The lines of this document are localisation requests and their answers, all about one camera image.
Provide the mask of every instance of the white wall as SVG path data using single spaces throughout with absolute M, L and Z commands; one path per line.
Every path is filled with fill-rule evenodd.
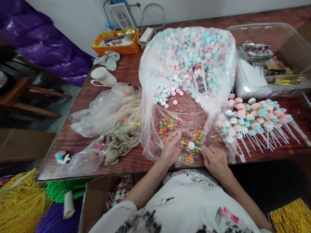
M 103 10 L 105 0 L 26 0 L 36 10 L 51 17 L 54 25 L 72 42 L 85 52 L 96 57 L 91 48 L 94 39 L 105 31 L 106 16 Z M 311 0 L 128 0 L 129 4 L 136 2 L 147 4 L 156 2 L 165 10 L 166 22 L 181 22 L 188 20 L 214 18 L 229 15 L 239 15 L 252 12 L 275 10 L 311 4 Z M 118 28 L 117 21 L 109 11 L 109 20 Z M 137 23 L 141 14 L 137 7 L 132 9 Z M 149 7 L 145 12 L 145 20 L 149 25 L 161 24 L 162 12 L 157 6 Z

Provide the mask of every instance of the clear plastic container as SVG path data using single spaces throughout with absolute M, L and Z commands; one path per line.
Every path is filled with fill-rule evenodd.
M 235 92 L 241 98 L 292 98 L 311 91 L 311 45 L 289 24 L 257 23 L 231 26 L 230 31 L 236 46 L 245 41 L 270 45 L 270 50 L 277 59 L 291 68 L 294 73 L 303 74 L 307 84 L 253 86 L 237 62 Z

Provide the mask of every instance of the wooden chair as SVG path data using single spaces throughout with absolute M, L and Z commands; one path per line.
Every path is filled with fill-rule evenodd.
M 66 99 L 72 98 L 72 96 L 70 95 L 62 94 L 38 86 L 33 86 L 32 85 L 33 81 L 34 80 L 31 78 L 20 79 L 12 90 L 4 94 L 3 96 L 0 96 L 0 109 L 25 115 L 39 120 L 44 119 L 45 116 L 60 117 L 61 115 L 59 113 L 51 112 L 28 104 L 23 104 L 18 101 L 20 97 L 25 94 L 31 95 L 47 94 L 59 96 Z

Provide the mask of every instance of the hand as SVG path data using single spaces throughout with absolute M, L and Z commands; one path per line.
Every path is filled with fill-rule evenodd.
M 231 174 L 227 164 L 227 155 L 224 151 L 218 150 L 212 146 L 202 147 L 204 165 L 209 172 L 219 181 L 222 182 Z
M 159 158 L 160 162 L 165 167 L 169 168 L 178 159 L 182 148 L 185 146 L 180 144 L 180 141 L 185 138 L 193 141 L 195 134 L 189 132 L 186 129 L 179 129 L 166 138 L 166 142 Z

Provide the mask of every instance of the plastic box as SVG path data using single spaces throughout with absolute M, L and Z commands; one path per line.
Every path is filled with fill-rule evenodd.
M 309 92 L 311 89 L 311 45 L 289 24 L 257 23 L 231 26 L 230 31 L 236 46 L 245 41 L 270 45 L 277 59 L 296 73 L 305 75 L 310 84 L 252 86 L 246 79 L 244 70 L 237 62 L 235 92 L 241 98 L 292 98 Z
M 120 54 L 126 54 L 126 53 L 137 53 L 139 50 L 139 43 L 137 41 L 137 35 L 140 35 L 140 31 L 137 29 L 134 39 L 132 41 L 131 45 L 128 46 L 100 46 L 102 41 L 105 39 L 106 36 L 118 36 L 118 33 L 122 31 L 107 31 L 107 32 L 102 32 L 94 41 L 92 44 L 92 49 L 95 50 L 95 52 L 103 56 L 105 55 L 105 51 L 115 51 Z

